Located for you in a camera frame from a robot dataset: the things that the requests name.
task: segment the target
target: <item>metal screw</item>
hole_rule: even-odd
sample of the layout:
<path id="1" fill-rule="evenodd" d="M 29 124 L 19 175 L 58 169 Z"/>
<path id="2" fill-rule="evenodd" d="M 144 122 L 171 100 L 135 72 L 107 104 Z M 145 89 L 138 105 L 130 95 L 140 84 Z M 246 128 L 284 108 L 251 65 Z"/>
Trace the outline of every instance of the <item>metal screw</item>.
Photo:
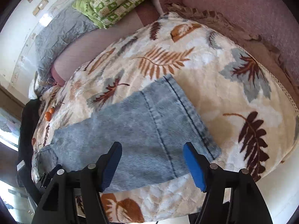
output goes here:
<path id="1" fill-rule="evenodd" d="M 249 171 L 246 168 L 242 168 L 241 172 L 244 173 L 244 174 L 248 174 L 249 173 Z"/>
<path id="2" fill-rule="evenodd" d="M 64 170 L 63 170 L 63 169 L 59 169 L 59 170 L 57 171 L 57 174 L 58 174 L 58 175 L 63 175 L 63 174 L 64 174 Z"/>
<path id="3" fill-rule="evenodd" d="M 216 163 L 211 163 L 210 164 L 210 168 L 212 169 L 217 169 L 218 168 L 218 165 Z"/>
<path id="4" fill-rule="evenodd" d="M 95 163 L 88 164 L 88 169 L 94 169 L 97 165 Z"/>

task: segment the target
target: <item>white wall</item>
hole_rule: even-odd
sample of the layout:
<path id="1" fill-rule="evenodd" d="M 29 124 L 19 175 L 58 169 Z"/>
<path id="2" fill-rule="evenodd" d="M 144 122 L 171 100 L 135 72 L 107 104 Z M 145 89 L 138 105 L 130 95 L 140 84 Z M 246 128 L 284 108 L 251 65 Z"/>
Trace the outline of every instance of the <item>white wall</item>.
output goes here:
<path id="1" fill-rule="evenodd" d="M 36 71 L 33 40 L 35 31 L 42 28 L 38 22 L 45 13 L 61 10 L 68 2 L 48 0 L 45 8 L 34 16 L 32 12 L 40 1 L 22 0 L 0 32 L 0 84 L 24 103 L 29 100 L 28 89 Z"/>

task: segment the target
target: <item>brown ruffled cover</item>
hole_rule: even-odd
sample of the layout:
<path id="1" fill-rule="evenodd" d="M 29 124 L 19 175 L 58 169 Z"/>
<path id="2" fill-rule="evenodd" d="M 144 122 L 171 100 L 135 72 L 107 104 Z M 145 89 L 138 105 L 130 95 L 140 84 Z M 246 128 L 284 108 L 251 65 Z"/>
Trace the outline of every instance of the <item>brown ruffled cover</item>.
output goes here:
<path id="1" fill-rule="evenodd" d="M 299 107 L 299 86 L 285 68 L 284 62 L 280 60 L 280 51 L 275 46 L 265 41 L 260 35 L 250 34 L 242 27 L 231 23 L 216 11 L 199 12 L 195 8 L 185 7 L 178 3 L 168 4 L 167 9 L 178 13 L 182 18 L 206 25 L 243 47 L 280 81 Z"/>

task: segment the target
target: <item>beige blanket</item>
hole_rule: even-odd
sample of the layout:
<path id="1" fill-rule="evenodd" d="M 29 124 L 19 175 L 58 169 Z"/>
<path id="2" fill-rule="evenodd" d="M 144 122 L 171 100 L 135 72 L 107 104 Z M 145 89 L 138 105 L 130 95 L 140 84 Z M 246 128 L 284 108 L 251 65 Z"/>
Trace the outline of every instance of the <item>beige blanket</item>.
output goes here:
<path id="1" fill-rule="evenodd" d="M 79 67 L 63 88 L 52 87 L 43 95 L 44 110 L 32 141 L 32 178 L 38 180 L 37 156 L 55 129 L 80 122 L 168 73 L 221 147 L 215 163 L 223 169 L 247 168 L 258 181 L 297 144 L 298 108 L 279 81 L 228 38 L 170 13 L 111 44 Z M 198 212 L 204 195 L 187 174 L 101 194 L 101 199 L 110 221 L 141 223 Z M 76 202 L 78 214 L 84 215 L 81 198 Z"/>

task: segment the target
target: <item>denim garment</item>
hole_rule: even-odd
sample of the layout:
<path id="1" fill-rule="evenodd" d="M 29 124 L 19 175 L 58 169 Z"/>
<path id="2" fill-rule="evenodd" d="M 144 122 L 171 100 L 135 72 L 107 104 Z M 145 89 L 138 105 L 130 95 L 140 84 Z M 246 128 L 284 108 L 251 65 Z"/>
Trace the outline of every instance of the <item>denim garment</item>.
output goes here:
<path id="1" fill-rule="evenodd" d="M 122 144 L 123 154 L 105 192 L 131 190 L 187 174 L 182 150 L 188 141 L 209 161 L 221 154 L 171 75 L 91 118 L 55 130 L 49 149 L 65 170 L 81 170 L 107 153 L 115 141 Z"/>

